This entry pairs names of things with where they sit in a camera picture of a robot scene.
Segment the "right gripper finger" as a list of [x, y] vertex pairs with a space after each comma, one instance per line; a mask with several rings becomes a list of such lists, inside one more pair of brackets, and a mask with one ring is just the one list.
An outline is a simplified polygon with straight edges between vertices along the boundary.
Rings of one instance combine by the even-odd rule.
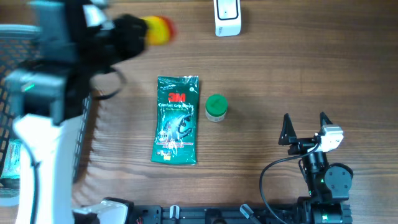
[[333, 123], [329, 119], [329, 117], [326, 115], [325, 112], [320, 113], [320, 127], [322, 128], [324, 125], [332, 125]]
[[286, 113], [282, 123], [282, 130], [278, 140], [278, 145], [291, 145], [297, 143], [297, 135], [295, 133], [290, 115]]

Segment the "yellow bottle green cap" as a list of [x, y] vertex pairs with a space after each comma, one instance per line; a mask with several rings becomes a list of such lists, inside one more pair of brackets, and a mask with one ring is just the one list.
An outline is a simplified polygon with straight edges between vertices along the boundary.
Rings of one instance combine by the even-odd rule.
[[177, 35], [177, 28], [173, 21], [164, 16], [142, 17], [147, 25], [145, 41], [147, 45], [169, 44]]

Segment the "green lid small jar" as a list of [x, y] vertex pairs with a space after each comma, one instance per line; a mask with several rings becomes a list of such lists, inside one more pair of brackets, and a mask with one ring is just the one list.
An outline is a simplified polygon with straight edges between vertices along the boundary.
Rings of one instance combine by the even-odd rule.
[[212, 122], [220, 122], [225, 119], [228, 110], [228, 101], [223, 95], [211, 95], [205, 104], [206, 117]]

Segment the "green 3M gloves packet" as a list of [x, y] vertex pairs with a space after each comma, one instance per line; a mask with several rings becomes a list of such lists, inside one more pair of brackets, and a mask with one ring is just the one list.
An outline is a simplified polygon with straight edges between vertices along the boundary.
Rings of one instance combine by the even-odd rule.
[[152, 162], [169, 165], [197, 163], [197, 76], [157, 79], [157, 122]]

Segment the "teal wet wipes pack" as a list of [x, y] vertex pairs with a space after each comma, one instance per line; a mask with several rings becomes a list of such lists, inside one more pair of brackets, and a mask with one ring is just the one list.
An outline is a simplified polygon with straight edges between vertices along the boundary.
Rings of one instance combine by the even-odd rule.
[[6, 152], [6, 159], [2, 170], [2, 179], [18, 179], [20, 177], [21, 141], [11, 139]]

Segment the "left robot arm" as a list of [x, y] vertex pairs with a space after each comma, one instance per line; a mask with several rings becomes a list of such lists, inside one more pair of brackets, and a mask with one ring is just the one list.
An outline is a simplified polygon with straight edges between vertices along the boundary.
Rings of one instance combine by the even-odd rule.
[[75, 223], [73, 159], [91, 79], [114, 71], [146, 47], [148, 23], [130, 14], [115, 19], [106, 3], [31, 1], [40, 55], [6, 77], [22, 141], [18, 223]]

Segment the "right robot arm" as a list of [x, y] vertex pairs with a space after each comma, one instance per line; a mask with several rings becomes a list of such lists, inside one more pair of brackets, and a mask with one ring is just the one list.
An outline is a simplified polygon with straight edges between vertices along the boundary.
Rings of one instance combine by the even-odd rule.
[[280, 145], [288, 145], [288, 155], [300, 156], [299, 169], [308, 187], [308, 197], [299, 197], [287, 223], [352, 223], [349, 199], [353, 170], [342, 163], [330, 164], [326, 154], [342, 143], [340, 126], [320, 113], [320, 130], [311, 138], [298, 138], [291, 118], [284, 115]]

